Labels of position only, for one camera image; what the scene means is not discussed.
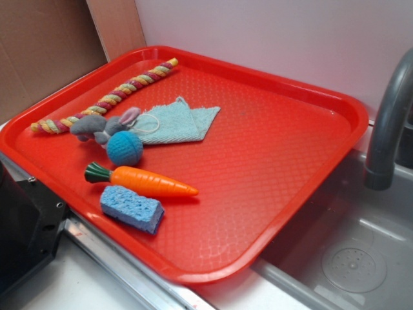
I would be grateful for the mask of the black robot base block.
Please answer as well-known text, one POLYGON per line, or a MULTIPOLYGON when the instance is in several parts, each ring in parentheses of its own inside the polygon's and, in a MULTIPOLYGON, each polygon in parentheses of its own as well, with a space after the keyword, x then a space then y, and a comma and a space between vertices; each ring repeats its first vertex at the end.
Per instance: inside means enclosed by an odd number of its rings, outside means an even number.
POLYGON ((41 181, 16 181, 1 165, 1 298, 54 260, 67 213, 41 181))

